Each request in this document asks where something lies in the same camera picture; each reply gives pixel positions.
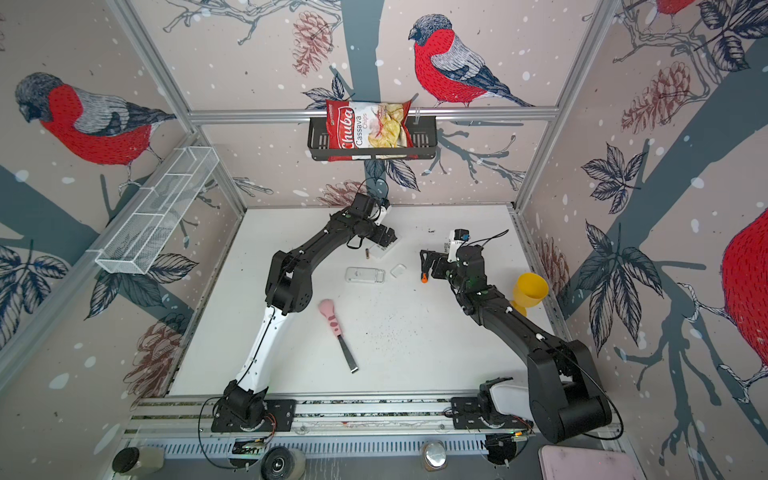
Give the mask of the white battery cover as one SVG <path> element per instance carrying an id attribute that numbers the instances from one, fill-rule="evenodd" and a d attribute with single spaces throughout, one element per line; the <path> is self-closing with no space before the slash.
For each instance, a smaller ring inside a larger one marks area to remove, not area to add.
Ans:
<path id="1" fill-rule="evenodd" d="M 390 270 L 390 274 L 393 278 L 402 276 L 407 271 L 407 267 L 404 264 L 398 264 Z"/>

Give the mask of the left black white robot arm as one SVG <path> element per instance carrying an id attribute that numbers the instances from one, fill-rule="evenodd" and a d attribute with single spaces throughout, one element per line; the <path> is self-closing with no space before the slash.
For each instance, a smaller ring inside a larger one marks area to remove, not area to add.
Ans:
<path id="1" fill-rule="evenodd" d="M 309 240 L 289 252 L 273 255 L 265 285 L 264 318 L 243 367 L 216 403 L 215 432 L 254 431 L 261 426 L 268 415 L 265 397 L 271 374 L 270 352 L 284 323 L 309 306 L 314 270 L 355 237 L 384 249 L 395 243 L 395 230 L 383 224 L 389 209 L 389 201 L 357 193 L 349 206 L 331 214 Z"/>

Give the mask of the white remote grey buttons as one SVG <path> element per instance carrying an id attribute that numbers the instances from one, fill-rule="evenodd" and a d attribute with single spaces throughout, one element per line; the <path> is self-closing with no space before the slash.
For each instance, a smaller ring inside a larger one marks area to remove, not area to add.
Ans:
<path id="1" fill-rule="evenodd" d="M 382 269 L 368 267 L 349 267 L 345 272 L 348 283 L 377 284 L 384 283 L 386 272 Z"/>

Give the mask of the white remote green buttons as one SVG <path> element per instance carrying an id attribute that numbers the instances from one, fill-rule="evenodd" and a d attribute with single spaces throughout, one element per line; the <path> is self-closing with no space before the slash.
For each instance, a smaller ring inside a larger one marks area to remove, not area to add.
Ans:
<path id="1" fill-rule="evenodd" d="M 389 247 L 382 247 L 381 245 L 370 243 L 367 247 L 370 256 L 374 259 L 383 259 L 390 251 Z"/>

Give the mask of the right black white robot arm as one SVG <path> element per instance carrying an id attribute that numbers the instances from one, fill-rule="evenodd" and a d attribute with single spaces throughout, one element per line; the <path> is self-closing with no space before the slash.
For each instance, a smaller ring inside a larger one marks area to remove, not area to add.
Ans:
<path id="1" fill-rule="evenodd" d="M 446 280 L 463 313 L 525 361 L 528 406 L 547 440 L 558 443 L 609 425 L 612 405 L 588 348 L 547 333 L 515 310 L 488 283 L 482 251 L 479 245 L 461 246 L 451 260 L 447 253 L 422 250 L 422 280 Z"/>

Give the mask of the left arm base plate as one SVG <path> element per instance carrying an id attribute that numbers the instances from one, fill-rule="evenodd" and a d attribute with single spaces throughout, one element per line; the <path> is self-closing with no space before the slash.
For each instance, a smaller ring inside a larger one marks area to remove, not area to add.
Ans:
<path id="1" fill-rule="evenodd" d="M 296 410 L 295 400 L 258 400 L 244 410 L 220 399 L 213 407 L 214 433 L 289 432 Z"/>

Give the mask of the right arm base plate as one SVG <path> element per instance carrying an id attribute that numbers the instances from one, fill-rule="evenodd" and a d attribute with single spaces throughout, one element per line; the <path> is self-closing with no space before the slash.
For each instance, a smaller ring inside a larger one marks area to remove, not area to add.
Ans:
<path id="1" fill-rule="evenodd" d="M 476 397 L 452 397 L 443 414 L 456 430 L 513 430 L 530 433 L 533 424 L 516 415 L 484 413 Z"/>

